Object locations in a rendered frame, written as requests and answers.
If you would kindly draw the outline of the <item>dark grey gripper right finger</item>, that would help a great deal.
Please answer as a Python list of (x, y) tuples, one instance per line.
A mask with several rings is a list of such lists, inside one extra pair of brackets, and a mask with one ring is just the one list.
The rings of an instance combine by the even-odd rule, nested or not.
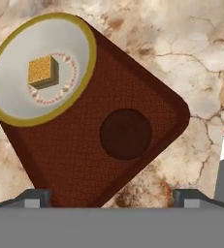
[(211, 199), (197, 189), (175, 189), (173, 198), (175, 208), (224, 207), (224, 202)]

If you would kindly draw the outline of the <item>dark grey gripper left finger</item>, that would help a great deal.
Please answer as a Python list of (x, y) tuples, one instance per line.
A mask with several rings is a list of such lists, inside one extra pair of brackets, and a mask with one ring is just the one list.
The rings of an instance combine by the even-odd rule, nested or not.
[(27, 189), (14, 199), (0, 202), (7, 208), (45, 208), (51, 207), (51, 192), (48, 189)]

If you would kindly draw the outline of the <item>dark brown cupcake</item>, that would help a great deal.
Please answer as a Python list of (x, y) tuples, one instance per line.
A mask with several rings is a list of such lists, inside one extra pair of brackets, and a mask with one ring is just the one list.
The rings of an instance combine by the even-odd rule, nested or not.
[(151, 140), (150, 121), (134, 108), (120, 108), (111, 112), (100, 127), (103, 149), (117, 160), (133, 160), (142, 156)]

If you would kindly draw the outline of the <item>white bowl with yellow rim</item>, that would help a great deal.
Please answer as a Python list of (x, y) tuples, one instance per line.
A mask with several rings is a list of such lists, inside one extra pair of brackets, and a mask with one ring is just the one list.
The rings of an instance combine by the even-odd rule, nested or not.
[[(51, 55), (59, 82), (36, 89), (27, 83), (29, 62)], [(0, 46), (0, 121), (16, 127), (46, 123), (66, 111), (89, 83), (97, 45), (75, 15), (48, 14), (18, 27)]]

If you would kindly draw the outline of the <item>brown woven tray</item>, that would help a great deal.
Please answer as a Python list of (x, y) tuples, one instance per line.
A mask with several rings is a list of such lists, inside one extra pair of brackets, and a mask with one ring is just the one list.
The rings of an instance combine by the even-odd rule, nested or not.
[[(87, 25), (96, 39), (97, 59), (73, 105), (36, 126), (0, 121), (33, 185), (49, 189), (57, 207), (102, 206), (171, 144), (190, 118), (177, 93)], [(101, 145), (101, 124), (117, 109), (136, 109), (150, 121), (150, 146), (136, 159), (114, 159)]]

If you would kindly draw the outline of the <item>yellow cake cube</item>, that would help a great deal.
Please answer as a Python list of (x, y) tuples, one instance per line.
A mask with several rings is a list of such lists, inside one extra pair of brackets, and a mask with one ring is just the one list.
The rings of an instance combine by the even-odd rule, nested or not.
[(59, 82), (58, 62), (51, 56), (37, 58), (29, 62), (27, 83), (36, 88), (50, 87)]

